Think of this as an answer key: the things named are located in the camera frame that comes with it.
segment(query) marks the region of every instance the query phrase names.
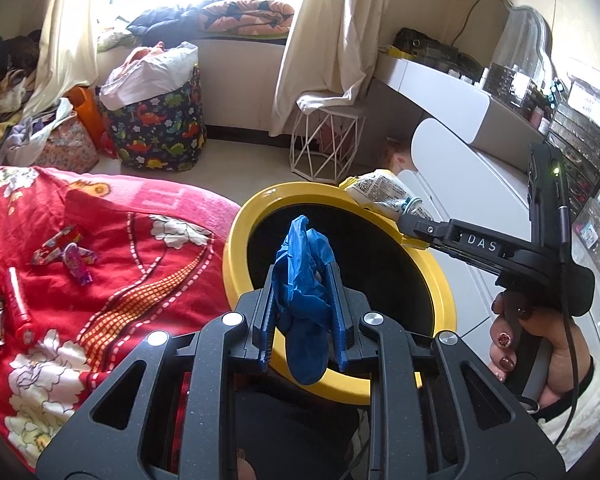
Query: white flower print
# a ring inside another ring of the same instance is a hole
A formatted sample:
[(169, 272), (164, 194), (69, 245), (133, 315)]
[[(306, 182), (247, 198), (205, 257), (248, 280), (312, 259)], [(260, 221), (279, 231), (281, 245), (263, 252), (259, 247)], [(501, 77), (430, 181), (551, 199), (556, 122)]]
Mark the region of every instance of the white flower print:
[(74, 414), (74, 405), (83, 390), (80, 373), (89, 370), (80, 345), (66, 341), (60, 346), (57, 330), (27, 354), (18, 354), (10, 363), (9, 400), (15, 416), (4, 418), (9, 441), (35, 467), (40, 453)]
[(0, 170), (0, 188), (4, 187), (5, 198), (21, 187), (31, 187), (38, 172), (33, 168), (2, 168)]
[(149, 215), (149, 218), (154, 221), (151, 234), (156, 240), (164, 240), (167, 247), (181, 249), (186, 242), (206, 245), (211, 234), (211, 231), (179, 218), (163, 215)]

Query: red bedspread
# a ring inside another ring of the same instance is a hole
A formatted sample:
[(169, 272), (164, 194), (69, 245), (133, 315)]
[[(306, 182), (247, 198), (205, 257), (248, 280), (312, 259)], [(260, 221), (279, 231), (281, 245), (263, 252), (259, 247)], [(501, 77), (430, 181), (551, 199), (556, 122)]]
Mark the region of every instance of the red bedspread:
[[(199, 330), (229, 309), (222, 250), (238, 206), (190, 186), (131, 177), (0, 169), (0, 286), (16, 267), (43, 337), (0, 349), (0, 434), (33, 468), (81, 402), (136, 343)], [(61, 228), (80, 224), (93, 283), (62, 261), (31, 266)]]

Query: curtain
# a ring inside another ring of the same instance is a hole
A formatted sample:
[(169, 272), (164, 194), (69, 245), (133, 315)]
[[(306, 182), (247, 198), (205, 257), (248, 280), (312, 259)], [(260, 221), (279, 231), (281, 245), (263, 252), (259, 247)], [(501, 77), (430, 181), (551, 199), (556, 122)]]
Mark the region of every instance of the curtain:
[(53, 105), (75, 85), (90, 85), (96, 68), (94, 0), (47, 0), (40, 37), (36, 89), (24, 108), (30, 116)]
[(305, 91), (333, 96), (298, 103), (304, 113), (352, 105), (371, 81), (380, 21), (388, 0), (303, 0), (286, 42), (271, 113), (274, 137), (283, 133)]

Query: yellow trash can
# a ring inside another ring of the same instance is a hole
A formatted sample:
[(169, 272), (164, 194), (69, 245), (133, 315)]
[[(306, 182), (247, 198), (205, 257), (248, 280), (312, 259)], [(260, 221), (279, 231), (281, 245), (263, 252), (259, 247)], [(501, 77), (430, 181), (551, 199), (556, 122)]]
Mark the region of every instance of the yellow trash can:
[[(451, 290), (429, 251), (404, 244), (394, 222), (362, 209), (343, 190), (313, 182), (289, 182), (254, 195), (240, 209), (224, 247), (222, 273), (229, 304), (264, 286), (269, 266), (300, 215), (329, 239), (345, 286), (366, 294), (372, 309), (425, 335), (456, 330)], [(276, 330), (271, 366), (293, 381), (284, 336)], [(369, 380), (328, 368), (322, 379), (302, 388), (326, 399), (368, 404)]]

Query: blue plastic bag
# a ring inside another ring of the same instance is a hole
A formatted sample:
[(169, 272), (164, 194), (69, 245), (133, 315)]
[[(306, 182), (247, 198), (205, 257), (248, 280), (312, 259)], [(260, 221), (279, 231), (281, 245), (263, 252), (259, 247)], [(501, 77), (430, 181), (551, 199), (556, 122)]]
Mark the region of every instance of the blue plastic bag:
[(332, 313), (319, 273), (335, 260), (327, 238), (307, 230), (308, 223), (304, 215), (291, 222), (272, 275), (286, 362), (294, 379), (305, 385), (319, 381), (327, 369)]

